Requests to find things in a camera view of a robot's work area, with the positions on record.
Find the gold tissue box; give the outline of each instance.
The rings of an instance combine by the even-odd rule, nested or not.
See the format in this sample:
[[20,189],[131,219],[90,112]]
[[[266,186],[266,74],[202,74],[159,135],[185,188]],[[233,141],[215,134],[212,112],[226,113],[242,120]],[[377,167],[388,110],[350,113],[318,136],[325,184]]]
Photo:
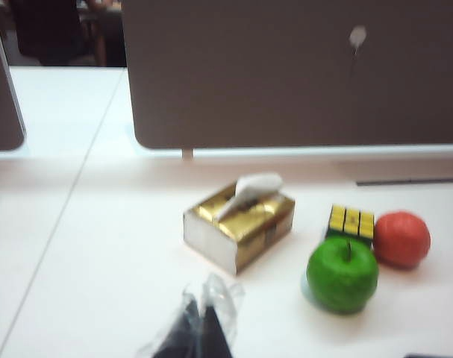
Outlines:
[[216,220],[235,188],[233,183],[183,214],[184,241],[232,274],[291,230],[295,206],[294,200],[276,193]]

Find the chair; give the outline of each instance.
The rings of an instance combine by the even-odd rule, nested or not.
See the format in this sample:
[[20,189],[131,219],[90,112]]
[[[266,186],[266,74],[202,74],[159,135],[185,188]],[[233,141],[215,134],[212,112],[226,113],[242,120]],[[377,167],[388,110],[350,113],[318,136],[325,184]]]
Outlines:
[[68,66],[76,57],[93,52],[75,1],[10,0],[10,7],[21,54],[44,66]]

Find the red fruit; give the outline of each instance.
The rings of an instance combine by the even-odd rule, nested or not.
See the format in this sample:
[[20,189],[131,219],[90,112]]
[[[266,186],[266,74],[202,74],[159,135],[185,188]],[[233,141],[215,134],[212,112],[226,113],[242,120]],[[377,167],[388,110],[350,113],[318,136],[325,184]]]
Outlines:
[[383,215],[374,227],[374,253],[382,261],[413,268],[427,256],[430,233],[421,218],[398,211]]

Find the clear plastic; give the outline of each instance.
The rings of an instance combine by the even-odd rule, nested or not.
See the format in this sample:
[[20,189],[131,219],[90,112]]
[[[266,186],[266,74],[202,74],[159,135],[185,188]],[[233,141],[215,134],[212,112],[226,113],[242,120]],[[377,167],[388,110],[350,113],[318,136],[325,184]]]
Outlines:
[[185,289],[173,318],[135,357],[231,357],[228,346],[237,334],[237,314],[243,297],[240,284],[228,287],[222,278],[210,274],[202,285],[201,301],[198,303],[190,287]]

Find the white desk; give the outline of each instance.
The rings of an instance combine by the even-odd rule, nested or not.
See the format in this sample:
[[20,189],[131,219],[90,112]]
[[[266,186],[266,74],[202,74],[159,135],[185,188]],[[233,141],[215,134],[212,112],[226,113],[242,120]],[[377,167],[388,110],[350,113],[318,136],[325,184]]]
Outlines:
[[0,346],[122,70],[11,69],[27,129],[0,152]]
[[[246,296],[235,357],[453,355],[453,184],[354,184],[413,168],[418,176],[453,170],[453,160],[374,165],[201,153],[181,161],[178,151],[136,144],[124,73],[2,357],[132,357],[163,328],[186,284],[210,271],[233,280],[182,243],[182,212],[239,175],[265,170],[284,177],[296,214],[293,232],[237,278]],[[378,291],[357,315],[321,311],[299,289],[332,203],[376,215],[411,210],[433,239],[417,270],[381,266]]]

